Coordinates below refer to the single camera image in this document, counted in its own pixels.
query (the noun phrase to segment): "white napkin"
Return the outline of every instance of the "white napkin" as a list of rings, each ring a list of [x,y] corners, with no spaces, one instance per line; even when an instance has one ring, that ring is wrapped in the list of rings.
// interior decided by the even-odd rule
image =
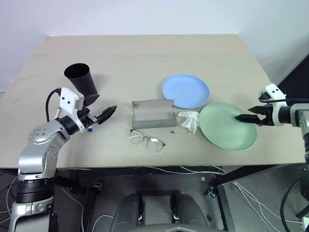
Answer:
[[[180,124],[183,128],[188,128],[189,131],[192,131],[195,134],[198,125],[198,116],[199,113],[196,111],[182,111],[178,114],[178,117],[185,117],[185,121]]]

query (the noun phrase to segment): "blue object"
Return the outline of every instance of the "blue object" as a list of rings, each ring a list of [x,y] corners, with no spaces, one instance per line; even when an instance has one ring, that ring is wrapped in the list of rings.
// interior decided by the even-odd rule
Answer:
[[[189,74],[177,74],[166,79],[162,85],[162,93],[167,100],[174,100],[174,106],[182,109],[198,108],[210,96],[207,84]]]

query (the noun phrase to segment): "plate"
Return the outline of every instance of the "plate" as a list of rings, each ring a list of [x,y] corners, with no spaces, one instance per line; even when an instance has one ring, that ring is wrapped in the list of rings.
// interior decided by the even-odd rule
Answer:
[[[174,100],[174,106],[194,109],[204,105],[210,96],[207,84],[196,76],[177,74],[169,77],[162,85],[165,99]]]
[[[213,103],[205,106],[199,114],[199,126],[205,137],[214,145],[229,151],[244,151],[257,140],[257,127],[242,123],[235,116],[245,114],[237,106]]]

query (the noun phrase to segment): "black cup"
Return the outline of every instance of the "black cup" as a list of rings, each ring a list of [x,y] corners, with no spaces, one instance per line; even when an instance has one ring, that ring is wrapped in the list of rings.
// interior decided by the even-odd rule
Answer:
[[[64,75],[72,82],[77,91],[84,95],[84,106],[91,105],[100,96],[93,83],[88,65],[72,64],[65,69]]]

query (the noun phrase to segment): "wooden table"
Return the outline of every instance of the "wooden table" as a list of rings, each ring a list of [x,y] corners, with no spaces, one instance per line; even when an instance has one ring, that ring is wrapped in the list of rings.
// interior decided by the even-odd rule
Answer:
[[[210,87],[207,103],[227,102],[246,110],[260,103],[259,91],[270,81],[236,35],[60,36],[50,37],[16,77],[0,100],[2,168],[16,168],[29,132],[44,124],[45,100],[56,87],[73,88],[63,72],[73,63],[86,63],[100,94],[90,106],[99,115],[118,105],[114,115],[92,133],[76,133],[61,149],[58,168],[254,165],[304,162],[299,128],[259,127],[253,148],[231,152],[180,126],[141,130],[166,143],[162,154],[128,139],[132,101],[163,99],[163,81],[190,73]],[[50,115],[58,97],[50,102]],[[174,107],[178,114],[180,109]]]

